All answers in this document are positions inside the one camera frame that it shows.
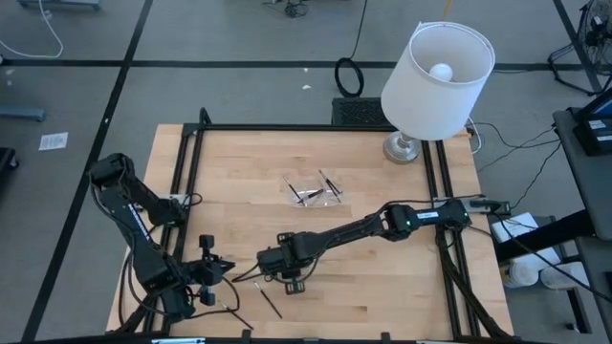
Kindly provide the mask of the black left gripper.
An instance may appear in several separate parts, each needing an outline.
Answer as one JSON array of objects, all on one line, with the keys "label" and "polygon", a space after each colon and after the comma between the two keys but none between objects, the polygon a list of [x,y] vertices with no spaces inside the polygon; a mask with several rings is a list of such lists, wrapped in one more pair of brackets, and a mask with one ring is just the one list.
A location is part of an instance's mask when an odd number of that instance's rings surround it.
[{"label": "black left gripper", "polygon": [[199,248],[202,250],[200,260],[187,263],[189,284],[186,287],[190,302],[196,298],[206,306],[214,306],[216,295],[210,290],[212,285],[219,284],[225,278],[225,273],[235,267],[235,263],[224,259],[215,259],[211,252],[214,247],[214,236],[202,234],[199,236]]}]

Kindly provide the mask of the clear acrylic brush organizer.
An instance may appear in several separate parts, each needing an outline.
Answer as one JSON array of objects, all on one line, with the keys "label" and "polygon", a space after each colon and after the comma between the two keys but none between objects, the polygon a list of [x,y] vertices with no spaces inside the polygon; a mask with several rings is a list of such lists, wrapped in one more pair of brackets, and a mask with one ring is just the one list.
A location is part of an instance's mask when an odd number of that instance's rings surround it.
[{"label": "clear acrylic brush organizer", "polygon": [[317,190],[320,188],[323,188],[325,190],[325,194],[320,196],[313,204],[309,204],[308,206],[302,206],[300,204],[296,203],[296,199],[295,196],[293,195],[292,191],[288,188],[288,195],[289,195],[289,199],[290,199],[290,204],[292,206],[296,206],[296,207],[308,207],[308,208],[318,208],[318,207],[331,207],[331,206],[336,206],[336,205],[340,205],[342,203],[342,197],[343,197],[343,192],[342,194],[339,196],[341,199],[341,202],[339,203],[336,199],[336,197],[334,196],[334,194],[331,192],[331,190],[329,189],[329,187],[327,186],[327,184],[325,183],[325,181],[319,181],[319,180],[309,180],[309,181],[302,181],[300,183],[291,183],[293,185],[293,187],[295,188],[296,192],[302,192],[305,190]]}]

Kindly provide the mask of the black fluffy-head makeup brush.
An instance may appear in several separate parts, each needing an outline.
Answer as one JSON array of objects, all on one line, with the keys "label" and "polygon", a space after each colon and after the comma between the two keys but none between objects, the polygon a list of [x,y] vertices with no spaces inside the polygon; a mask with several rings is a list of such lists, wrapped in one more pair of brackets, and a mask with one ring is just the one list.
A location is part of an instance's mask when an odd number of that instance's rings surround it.
[{"label": "black fluffy-head makeup brush", "polygon": [[308,206],[309,204],[313,204],[320,196],[325,194],[325,190],[323,188],[317,190],[305,190],[297,193],[297,203],[302,204],[303,206]]}]

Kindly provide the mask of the black perforated box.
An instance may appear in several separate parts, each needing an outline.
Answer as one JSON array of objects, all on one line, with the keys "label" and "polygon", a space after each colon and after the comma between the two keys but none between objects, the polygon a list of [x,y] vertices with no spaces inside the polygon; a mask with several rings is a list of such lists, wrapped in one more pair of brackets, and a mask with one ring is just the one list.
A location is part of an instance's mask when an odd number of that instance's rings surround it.
[{"label": "black perforated box", "polygon": [[332,124],[383,125],[386,119],[379,97],[345,97],[332,101]]}]

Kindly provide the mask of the white shade silver table lamp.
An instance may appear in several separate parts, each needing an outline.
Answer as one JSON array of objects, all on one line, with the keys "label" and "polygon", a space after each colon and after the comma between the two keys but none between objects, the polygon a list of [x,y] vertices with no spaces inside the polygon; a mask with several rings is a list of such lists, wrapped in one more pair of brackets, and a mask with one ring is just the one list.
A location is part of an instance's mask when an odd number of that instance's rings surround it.
[{"label": "white shade silver table lamp", "polygon": [[421,22],[382,89],[385,118],[396,131],[383,142],[396,164],[419,156],[424,141],[461,131],[496,62],[482,33],[452,22]]}]

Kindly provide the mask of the black power strip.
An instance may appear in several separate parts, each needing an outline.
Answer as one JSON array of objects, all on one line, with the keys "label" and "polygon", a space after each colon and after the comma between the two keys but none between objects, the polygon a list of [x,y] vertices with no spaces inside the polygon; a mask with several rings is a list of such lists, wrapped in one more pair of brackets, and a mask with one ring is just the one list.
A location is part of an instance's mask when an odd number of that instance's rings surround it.
[{"label": "black power strip", "polygon": [[494,201],[489,199],[475,199],[469,201],[470,208],[477,213],[509,216],[512,214],[510,203],[507,201]]}]

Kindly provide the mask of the white paper sheet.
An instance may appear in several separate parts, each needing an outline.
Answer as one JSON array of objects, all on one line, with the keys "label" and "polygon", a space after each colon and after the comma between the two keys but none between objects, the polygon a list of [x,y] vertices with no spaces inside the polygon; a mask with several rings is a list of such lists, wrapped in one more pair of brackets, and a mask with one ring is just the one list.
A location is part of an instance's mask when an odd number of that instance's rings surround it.
[{"label": "white paper sheet", "polygon": [[43,135],[40,138],[39,151],[50,151],[56,149],[64,149],[67,146],[69,133],[54,133]]}]

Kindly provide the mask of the white paper towel roll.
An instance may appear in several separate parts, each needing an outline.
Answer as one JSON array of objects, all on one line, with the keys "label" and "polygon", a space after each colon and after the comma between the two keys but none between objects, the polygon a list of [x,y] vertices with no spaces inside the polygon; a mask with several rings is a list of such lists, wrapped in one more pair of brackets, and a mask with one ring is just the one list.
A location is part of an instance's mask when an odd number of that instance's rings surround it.
[{"label": "white paper towel roll", "polygon": [[530,287],[537,283],[538,272],[525,263],[512,263],[505,272],[505,286],[511,289]]},{"label": "white paper towel roll", "polygon": [[548,267],[540,272],[542,284],[551,290],[567,290],[576,288],[579,283],[590,286],[584,266],[581,262],[561,264]]}]

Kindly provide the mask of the black object on floor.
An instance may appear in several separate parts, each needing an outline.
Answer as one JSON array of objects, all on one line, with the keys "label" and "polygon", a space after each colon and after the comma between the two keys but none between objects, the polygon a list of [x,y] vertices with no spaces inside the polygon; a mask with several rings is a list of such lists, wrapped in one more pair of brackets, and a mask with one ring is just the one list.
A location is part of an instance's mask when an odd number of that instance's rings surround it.
[{"label": "black object on floor", "polygon": [[13,170],[19,166],[15,150],[9,147],[0,147],[0,172]]}]

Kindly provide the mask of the grey desk foot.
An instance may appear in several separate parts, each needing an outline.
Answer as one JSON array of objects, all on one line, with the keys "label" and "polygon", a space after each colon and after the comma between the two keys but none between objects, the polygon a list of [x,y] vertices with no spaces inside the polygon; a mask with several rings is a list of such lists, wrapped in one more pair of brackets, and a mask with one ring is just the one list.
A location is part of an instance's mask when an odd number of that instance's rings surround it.
[{"label": "grey desk foot", "polygon": [[46,113],[41,108],[0,106],[0,118],[16,118],[42,122]]},{"label": "grey desk foot", "polygon": [[93,11],[101,9],[100,0],[15,0],[22,8],[27,9],[30,6],[47,7],[80,7],[91,8]]}]

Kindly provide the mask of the grey side table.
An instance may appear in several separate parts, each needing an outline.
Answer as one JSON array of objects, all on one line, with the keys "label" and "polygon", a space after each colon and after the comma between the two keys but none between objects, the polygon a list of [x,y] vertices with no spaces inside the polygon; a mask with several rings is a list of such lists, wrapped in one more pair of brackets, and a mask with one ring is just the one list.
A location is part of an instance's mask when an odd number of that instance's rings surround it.
[{"label": "grey side table", "polygon": [[577,125],[570,112],[556,111],[553,119],[595,233],[612,241],[612,155],[585,153],[573,132]]}]

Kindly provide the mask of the black box with labels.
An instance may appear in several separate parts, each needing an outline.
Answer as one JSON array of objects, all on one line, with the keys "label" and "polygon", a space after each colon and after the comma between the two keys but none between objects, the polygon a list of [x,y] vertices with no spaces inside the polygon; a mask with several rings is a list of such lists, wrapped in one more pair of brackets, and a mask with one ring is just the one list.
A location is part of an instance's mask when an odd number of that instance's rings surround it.
[{"label": "black box with labels", "polygon": [[612,155],[612,118],[581,120],[573,133],[588,156]]}]

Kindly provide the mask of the blue screen laptop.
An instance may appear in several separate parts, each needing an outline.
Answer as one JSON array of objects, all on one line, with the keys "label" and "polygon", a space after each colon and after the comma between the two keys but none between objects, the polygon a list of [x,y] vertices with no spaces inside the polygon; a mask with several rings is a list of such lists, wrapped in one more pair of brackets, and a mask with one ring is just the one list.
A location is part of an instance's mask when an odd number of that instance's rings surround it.
[{"label": "blue screen laptop", "polygon": [[612,88],[597,96],[584,107],[578,108],[573,114],[576,121],[595,117],[612,118]]}]

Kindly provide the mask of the black floor fan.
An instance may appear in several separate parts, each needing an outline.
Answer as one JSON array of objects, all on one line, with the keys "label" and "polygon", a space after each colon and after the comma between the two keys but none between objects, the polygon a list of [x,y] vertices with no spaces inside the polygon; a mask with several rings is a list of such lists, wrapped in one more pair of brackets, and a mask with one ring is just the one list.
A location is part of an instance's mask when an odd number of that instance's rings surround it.
[{"label": "black floor fan", "polygon": [[[579,22],[575,28],[562,0],[553,0],[569,43],[547,58],[556,82],[588,97],[602,94],[612,86],[612,0],[584,0],[579,8]],[[562,78],[557,61],[569,53],[579,60],[578,69],[585,72],[590,89]]]}]

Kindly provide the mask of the black aluminium table frame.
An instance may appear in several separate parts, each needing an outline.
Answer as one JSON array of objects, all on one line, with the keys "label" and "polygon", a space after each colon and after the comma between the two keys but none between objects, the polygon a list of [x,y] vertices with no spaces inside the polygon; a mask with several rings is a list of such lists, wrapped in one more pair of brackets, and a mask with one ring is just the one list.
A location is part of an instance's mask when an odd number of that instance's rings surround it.
[{"label": "black aluminium table frame", "polygon": [[[449,191],[480,190],[470,143],[460,133],[431,144],[415,162],[397,165],[383,155],[388,131],[331,124],[208,125],[201,140],[184,124],[161,124],[150,140],[147,161],[136,170],[157,194],[173,184],[198,193],[185,230],[172,230],[169,243],[187,260],[201,253],[198,238],[211,234],[215,251],[243,273],[259,250],[274,245],[280,232],[323,231],[356,221],[391,200],[409,199],[422,208]],[[319,180],[321,170],[342,192],[331,207],[290,204],[287,184]],[[262,278],[234,287],[215,287],[218,304],[199,306],[199,316],[168,327],[176,336],[237,337],[245,325],[224,311],[225,303],[253,327],[253,339],[380,339],[492,342],[441,263],[443,241],[432,226],[391,243],[362,239],[327,251],[307,280],[306,290],[289,295]],[[252,282],[281,312],[280,319]]]}]

